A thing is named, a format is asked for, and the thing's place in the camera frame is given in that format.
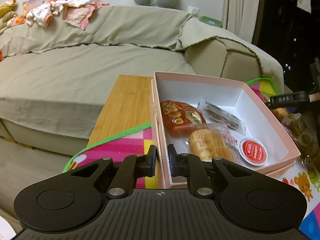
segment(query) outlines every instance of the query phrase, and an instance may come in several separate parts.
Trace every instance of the curtain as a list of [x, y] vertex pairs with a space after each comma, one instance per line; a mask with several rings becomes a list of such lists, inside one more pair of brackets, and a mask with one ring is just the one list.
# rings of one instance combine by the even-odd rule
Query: curtain
[[222, 27], [251, 42], [257, 19], [259, 0], [224, 0]]

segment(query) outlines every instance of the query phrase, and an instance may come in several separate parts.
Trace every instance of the red snack package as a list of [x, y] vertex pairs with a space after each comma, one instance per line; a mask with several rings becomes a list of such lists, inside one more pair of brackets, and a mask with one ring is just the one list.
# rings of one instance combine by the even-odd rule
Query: red snack package
[[163, 121], [170, 133], [175, 133], [178, 126], [206, 123], [201, 113], [191, 105], [176, 101], [161, 102], [161, 112]]

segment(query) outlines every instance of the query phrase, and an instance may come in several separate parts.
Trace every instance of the bread packet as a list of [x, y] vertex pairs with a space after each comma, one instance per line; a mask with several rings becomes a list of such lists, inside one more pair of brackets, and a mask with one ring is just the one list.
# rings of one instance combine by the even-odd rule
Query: bread packet
[[206, 123], [202, 114], [191, 105], [170, 100], [160, 104], [163, 121], [170, 133], [176, 133], [177, 127], [186, 124]]
[[197, 155], [201, 161], [221, 157], [240, 165], [243, 163], [226, 124], [189, 124], [176, 130], [189, 146], [189, 153]]
[[245, 123], [243, 121], [202, 98], [197, 106], [197, 111], [209, 117], [214, 122], [225, 123], [230, 129], [235, 130], [244, 136], [246, 135]]

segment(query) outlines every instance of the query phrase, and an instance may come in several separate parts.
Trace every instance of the cartoon bear print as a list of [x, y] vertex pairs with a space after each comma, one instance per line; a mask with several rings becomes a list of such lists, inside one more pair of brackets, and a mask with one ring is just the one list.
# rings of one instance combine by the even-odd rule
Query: cartoon bear print
[[308, 180], [308, 176], [305, 172], [298, 173], [298, 177], [294, 177], [294, 182], [299, 186], [299, 189], [302, 193], [304, 193], [304, 196], [308, 198], [308, 202], [310, 202], [310, 198], [313, 198], [313, 195], [311, 194], [310, 189], [310, 183]]
[[310, 182], [315, 186], [317, 191], [319, 192], [320, 190], [320, 181], [319, 181], [319, 175], [313, 168], [308, 167], [308, 175]]

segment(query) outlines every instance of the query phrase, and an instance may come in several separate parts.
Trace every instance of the play mat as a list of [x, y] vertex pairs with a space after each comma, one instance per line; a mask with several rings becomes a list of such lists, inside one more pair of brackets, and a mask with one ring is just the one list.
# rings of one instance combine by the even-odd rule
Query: play mat
[[[147, 154], [151, 144], [151, 122], [148, 122], [88, 146], [71, 158], [63, 172], [103, 157], [111, 157], [113, 162], [122, 162], [129, 155]], [[156, 177], [139, 178], [136, 187], [156, 188]]]
[[[264, 93], [277, 94], [270, 79], [255, 79], [247, 84], [261, 99]], [[151, 123], [148, 122], [85, 148], [71, 158], [63, 172], [103, 157], [112, 157], [114, 162], [121, 162], [128, 155], [147, 154], [151, 144]], [[320, 174], [317, 169], [313, 165], [305, 167], [300, 160], [297, 160], [294, 166], [277, 179], [296, 187], [305, 195], [308, 209], [299, 229], [310, 239], [320, 240]], [[140, 178], [136, 187], [156, 188], [156, 179]]]

